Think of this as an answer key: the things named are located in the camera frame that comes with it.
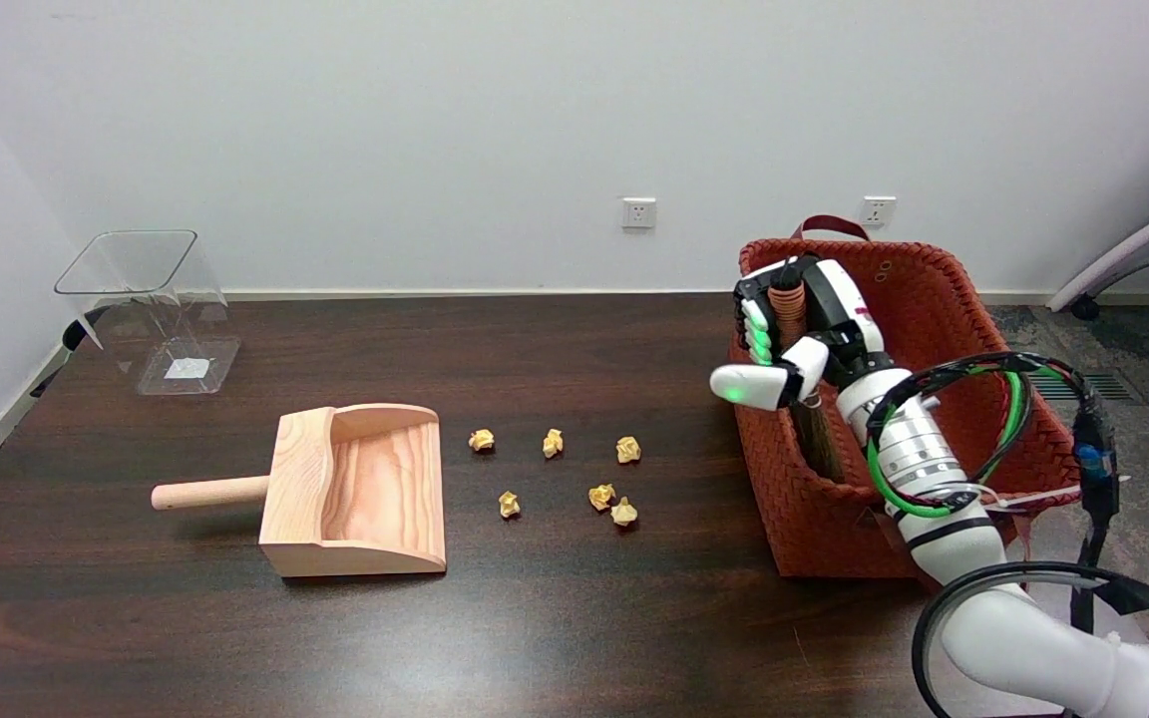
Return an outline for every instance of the dustpan handle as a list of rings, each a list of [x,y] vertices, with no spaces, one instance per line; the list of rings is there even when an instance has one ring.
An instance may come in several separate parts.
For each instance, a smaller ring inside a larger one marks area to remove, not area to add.
[[[264,501],[268,493],[269,477],[242,477],[188,481],[186,485],[159,485],[154,487],[149,501],[156,510],[188,509],[193,505]]]

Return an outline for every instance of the brush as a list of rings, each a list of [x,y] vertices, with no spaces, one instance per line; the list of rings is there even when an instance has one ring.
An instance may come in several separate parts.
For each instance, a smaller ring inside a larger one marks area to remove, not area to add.
[[[769,295],[779,324],[779,345],[786,349],[805,333],[805,285],[801,281],[801,272],[792,265],[784,268],[770,287]],[[805,404],[793,404],[789,411],[805,463],[820,477],[843,480],[840,454],[831,440],[827,415],[818,403],[817,391],[812,399],[807,397]]]

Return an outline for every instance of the wooden dustpan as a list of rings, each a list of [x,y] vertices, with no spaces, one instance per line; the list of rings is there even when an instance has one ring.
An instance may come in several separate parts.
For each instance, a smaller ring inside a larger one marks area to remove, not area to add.
[[[284,578],[446,571],[441,435],[421,406],[286,414],[268,477],[152,495],[157,510],[260,500],[260,546]]]

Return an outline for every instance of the red woven basket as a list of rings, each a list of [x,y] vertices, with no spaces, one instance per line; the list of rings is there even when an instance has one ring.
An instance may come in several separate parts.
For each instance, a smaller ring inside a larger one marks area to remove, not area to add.
[[[745,246],[742,273],[811,252],[836,260],[854,277],[885,335],[894,361],[913,371],[970,354],[1008,349],[981,306],[970,277],[948,252],[930,245],[873,241],[762,239]],[[730,358],[749,362],[737,337]],[[774,562],[784,577],[903,578],[916,576],[905,551],[890,548],[876,522],[884,501],[872,487],[858,442],[835,409],[835,391],[822,387],[830,434],[842,458],[845,481],[818,477],[805,463],[792,415],[735,406],[747,470]],[[985,463],[1003,429],[1008,399],[994,375],[955,383],[934,410],[942,433],[966,472]],[[988,486],[1004,499],[1077,485],[1071,435],[1035,396],[1030,426]],[[1073,495],[1026,504],[1039,510],[1075,501]],[[997,518],[1004,541],[1012,522]]]

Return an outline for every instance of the chair wheel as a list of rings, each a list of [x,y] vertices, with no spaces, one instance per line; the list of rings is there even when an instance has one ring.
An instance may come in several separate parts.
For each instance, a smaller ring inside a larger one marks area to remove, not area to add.
[[[1085,322],[1093,322],[1093,319],[1098,318],[1100,306],[1097,301],[1094,301],[1092,296],[1080,295],[1077,296],[1075,301],[1071,303],[1071,315],[1077,319],[1085,319]]]

